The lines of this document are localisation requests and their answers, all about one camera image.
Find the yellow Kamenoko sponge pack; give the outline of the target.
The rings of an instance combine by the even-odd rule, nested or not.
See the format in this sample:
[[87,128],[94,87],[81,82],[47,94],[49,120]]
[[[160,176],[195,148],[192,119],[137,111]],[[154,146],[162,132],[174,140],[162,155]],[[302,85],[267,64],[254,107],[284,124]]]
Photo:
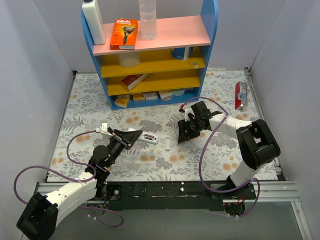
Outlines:
[[114,101],[114,104],[117,107],[121,108],[127,108],[128,104],[130,102],[130,97],[117,97],[116,100]]

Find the white battery cover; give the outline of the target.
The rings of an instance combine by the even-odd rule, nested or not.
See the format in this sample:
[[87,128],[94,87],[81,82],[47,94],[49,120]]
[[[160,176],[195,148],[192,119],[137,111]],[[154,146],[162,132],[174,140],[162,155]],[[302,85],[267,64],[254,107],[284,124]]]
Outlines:
[[169,139],[167,139],[165,141],[164,149],[165,149],[165,151],[170,151],[171,150],[171,141]]

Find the white plastic bottle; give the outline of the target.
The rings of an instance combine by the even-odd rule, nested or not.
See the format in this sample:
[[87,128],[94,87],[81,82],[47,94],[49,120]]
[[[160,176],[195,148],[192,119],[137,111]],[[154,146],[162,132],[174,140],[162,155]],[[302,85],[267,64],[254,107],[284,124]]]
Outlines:
[[82,2],[82,11],[84,13],[94,44],[104,45],[106,43],[106,33],[98,1],[84,0]]

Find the clear plastic water bottle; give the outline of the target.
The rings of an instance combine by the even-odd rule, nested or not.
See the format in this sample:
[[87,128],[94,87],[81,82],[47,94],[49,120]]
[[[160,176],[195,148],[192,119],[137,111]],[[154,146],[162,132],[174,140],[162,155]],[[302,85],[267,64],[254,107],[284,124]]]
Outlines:
[[157,37],[156,0],[139,0],[140,28],[142,38],[153,40]]

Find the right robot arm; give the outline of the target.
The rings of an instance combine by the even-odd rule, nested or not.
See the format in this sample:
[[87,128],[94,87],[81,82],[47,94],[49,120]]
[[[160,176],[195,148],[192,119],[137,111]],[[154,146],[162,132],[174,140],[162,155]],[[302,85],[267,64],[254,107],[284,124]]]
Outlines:
[[225,185],[213,189],[204,187],[215,194],[227,194],[237,199],[245,192],[245,186],[254,181],[255,175],[266,164],[281,154],[281,149],[270,128],[263,119],[256,121],[239,120],[230,117],[225,109],[210,111],[204,101],[185,108],[182,104],[179,112],[184,119],[178,121],[178,143],[184,143],[200,136],[201,131],[223,133],[238,141],[242,161],[228,176]]

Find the aluminium rail frame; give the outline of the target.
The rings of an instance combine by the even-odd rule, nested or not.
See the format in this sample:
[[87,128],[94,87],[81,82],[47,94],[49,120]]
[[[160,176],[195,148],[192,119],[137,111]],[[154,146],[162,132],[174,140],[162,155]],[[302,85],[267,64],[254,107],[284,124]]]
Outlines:
[[[215,190],[226,184],[226,181],[202,181],[199,180],[203,186],[208,185],[210,188]],[[105,181],[104,188],[99,192],[96,197],[87,200],[78,208],[100,211],[100,212],[110,212],[118,214],[120,211],[110,210],[106,201],[103,200],[106,190],[105,187],[108,183]],[[223,216],[226,218],[239,219],[247,216],[250,211],[246,209],[245,203],[250,202],[253,206],[256,206],[258,202],[266,203],[288,203],[291,205],[293,215],[295,217],[296,224],[299,228],[299,235],[304,240],[310,240],[312,238],[311,231],[309,229],[306,217],[303,212],[302,203],[300,195],[296,189],[293,182],[290,181],[265,181],[259,182],[256,178],[249,183],[253,185],[256,198],[254,200],[243,200],[242,203],[237,202],[223,202],[223,211],[210,211],[212,214],[217,216]],[[53,192],[65,184],[53,184],[53,183],[39,183],[36,186],[35,193],[40,193],[41,195],[46,195]]]

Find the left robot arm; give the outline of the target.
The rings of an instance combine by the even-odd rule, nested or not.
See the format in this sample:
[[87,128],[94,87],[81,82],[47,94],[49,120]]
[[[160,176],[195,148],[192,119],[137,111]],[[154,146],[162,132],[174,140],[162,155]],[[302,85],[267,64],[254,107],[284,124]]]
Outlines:
[[121,131],[108,128],[108,145],[94,148],[85,170],[75,179],[45,195],[35,193],[17,221],[17,228],[30,240],[48,240],[59,223],[88,200],[106,196],[105,181],[123,150],[129,150],[143,134],[142,130]]

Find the white remote control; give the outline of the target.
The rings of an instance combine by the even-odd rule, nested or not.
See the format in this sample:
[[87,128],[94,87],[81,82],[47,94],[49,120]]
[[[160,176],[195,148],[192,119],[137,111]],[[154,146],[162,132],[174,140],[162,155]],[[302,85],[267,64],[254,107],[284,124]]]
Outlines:
[[159,142],[159,139],[160,139],[158,135],[156,135],[154,133],[142,131],[140,129],[134,129],[134,128],[129,127],[127,130],[129,132],[136,132],[136,131],[140,131],[141,132],[140,136],[134,142],[141,141],[141,142],[144,142],[144,143],[157,145],[158,142]]

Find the blue and white can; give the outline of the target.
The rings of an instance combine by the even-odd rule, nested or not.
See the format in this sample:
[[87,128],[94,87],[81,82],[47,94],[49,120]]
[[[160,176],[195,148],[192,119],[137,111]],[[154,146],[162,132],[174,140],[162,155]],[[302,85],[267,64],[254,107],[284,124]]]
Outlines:
[[171,48],[171,56],[178,60],[186,60],[192,56],[193,46]]

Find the orange Gillette razor box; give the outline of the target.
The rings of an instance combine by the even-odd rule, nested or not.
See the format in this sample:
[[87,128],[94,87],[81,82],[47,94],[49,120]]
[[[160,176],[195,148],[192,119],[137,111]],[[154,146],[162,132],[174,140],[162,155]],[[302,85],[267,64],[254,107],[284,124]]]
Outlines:
[[134,50],[138,32],[137,19],[116,19],[110,39],[110,49]]

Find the small clear wrapped item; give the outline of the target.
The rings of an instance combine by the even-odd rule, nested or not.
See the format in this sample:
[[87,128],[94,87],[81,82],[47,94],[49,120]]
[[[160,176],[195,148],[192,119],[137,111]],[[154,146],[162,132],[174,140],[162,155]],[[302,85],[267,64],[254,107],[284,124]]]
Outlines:
[[199,66],[198,66],[198,63],[197,63],[197,62],[193,62],[193,63],[192,63],[192,66],[193,66],[195,69],[198,69],[198,68],[199,68]]

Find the white sponge pack tilted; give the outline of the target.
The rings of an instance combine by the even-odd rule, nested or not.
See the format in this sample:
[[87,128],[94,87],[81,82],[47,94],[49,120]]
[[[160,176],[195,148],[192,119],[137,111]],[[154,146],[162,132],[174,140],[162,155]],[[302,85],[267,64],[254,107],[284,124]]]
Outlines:
[[173,98],[172,90],[160,90],[158,91],[158,95],[162,101],[169,101]]

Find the mint green sponge pack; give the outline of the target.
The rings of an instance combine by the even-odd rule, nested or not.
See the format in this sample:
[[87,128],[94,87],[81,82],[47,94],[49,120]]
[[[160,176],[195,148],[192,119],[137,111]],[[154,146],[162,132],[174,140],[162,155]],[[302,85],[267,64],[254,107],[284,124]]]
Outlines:
[[172,95],[174,97],[179,97],[185,94],[185,89],[181,88],[181,89],[173,89],[172,90]]

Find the red and white long box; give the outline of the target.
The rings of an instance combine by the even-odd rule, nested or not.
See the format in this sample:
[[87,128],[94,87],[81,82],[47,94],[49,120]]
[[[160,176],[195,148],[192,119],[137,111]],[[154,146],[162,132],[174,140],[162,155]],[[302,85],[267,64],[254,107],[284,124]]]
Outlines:
[[150,73],[128,75],[121,80],[121,86],[127,91],[131,91],[150,75]]

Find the blue wooden shelf unit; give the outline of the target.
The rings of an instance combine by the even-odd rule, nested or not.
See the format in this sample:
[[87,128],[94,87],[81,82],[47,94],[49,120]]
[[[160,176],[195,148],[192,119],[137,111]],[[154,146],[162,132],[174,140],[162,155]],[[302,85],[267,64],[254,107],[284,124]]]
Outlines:
[[[82,14],[84,39],[110,108],[120,109],[115,105],[115,100],[117,96],[128,93],[186,90],[184,95],[174,96],[168,101],[162,101],[160,98],[151,101],[130,99],[128,108],[180,104],[200,96],[217,34],[218,19],[218,2],[205,0],[202,3],[200,15],[158,19],[155,39],[145,40],[138,33],[135,49],[111,50],[113,23],[104,25],[106,43],[95,45],[86,18]],[[193,47],[190,58],[180,60],[172,57],[172,48],[184,47]],[[118,54],[133,52],[140,53],[140,64],[131,68],[121,67]],[[194,62],[197,62],[198,68],[192,66]],[[150,76],[133,90],[127,91],[122,87],[121,81],[126,76],[145,73],[149,73]]]

